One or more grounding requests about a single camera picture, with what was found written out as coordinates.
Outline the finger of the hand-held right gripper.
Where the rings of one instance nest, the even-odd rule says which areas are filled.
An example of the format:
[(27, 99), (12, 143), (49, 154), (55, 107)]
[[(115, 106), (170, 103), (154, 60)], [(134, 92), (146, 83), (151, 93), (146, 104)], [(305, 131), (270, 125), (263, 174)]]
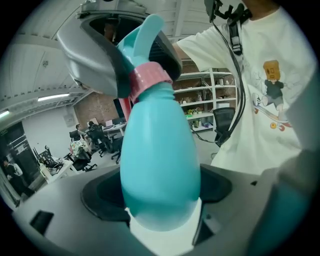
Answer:
[(116, 98), (131, 92), (126, 60), (119, 49), (91, 26), (109, 13), (77, 13), (57, 32), (72, 79), (82, 86)]
[(182, 73), (182, 61), (162, 31), (158, 33), (152, 43), (149, 60), (159, 63), (172, 81), (176, 81)]

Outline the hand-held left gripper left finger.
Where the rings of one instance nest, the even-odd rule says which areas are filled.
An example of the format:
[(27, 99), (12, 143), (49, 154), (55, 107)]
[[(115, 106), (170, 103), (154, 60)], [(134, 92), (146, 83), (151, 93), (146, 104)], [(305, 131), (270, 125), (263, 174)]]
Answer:
[(89, 181), (80, 197), (84, 207), (102, 221), (129, 223), (131, 220), (125, 210), (120, 168)]

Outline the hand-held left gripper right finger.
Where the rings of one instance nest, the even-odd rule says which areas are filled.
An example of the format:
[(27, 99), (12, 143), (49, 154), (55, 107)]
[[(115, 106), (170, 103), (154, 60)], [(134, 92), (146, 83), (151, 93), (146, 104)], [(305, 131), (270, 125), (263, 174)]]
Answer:
[(200, 165), (199, 197), (203, 203), (218, 203), (231, 193), (233, 185), (226, 174), (226, 169)]

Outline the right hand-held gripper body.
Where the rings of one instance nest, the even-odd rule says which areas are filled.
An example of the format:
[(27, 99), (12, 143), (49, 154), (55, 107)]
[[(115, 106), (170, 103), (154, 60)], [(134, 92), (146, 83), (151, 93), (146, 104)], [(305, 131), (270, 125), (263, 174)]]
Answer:
[(85, 0), (80, 4), (75, 17), (83, 19), (90, 15), (99, 14), (129, 14), (134, 17), (146, 17), (147, 8), (135, 0)]

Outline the person's right hand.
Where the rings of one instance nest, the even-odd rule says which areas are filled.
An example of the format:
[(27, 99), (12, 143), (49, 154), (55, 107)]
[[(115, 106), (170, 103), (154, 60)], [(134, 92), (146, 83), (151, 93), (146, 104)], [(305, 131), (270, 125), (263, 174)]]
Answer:
[(115, 26), (112, 23), (106, 23), (104, 25), (104, 37), (108, 41), (113, 42), (114, 33), (115, 33)]

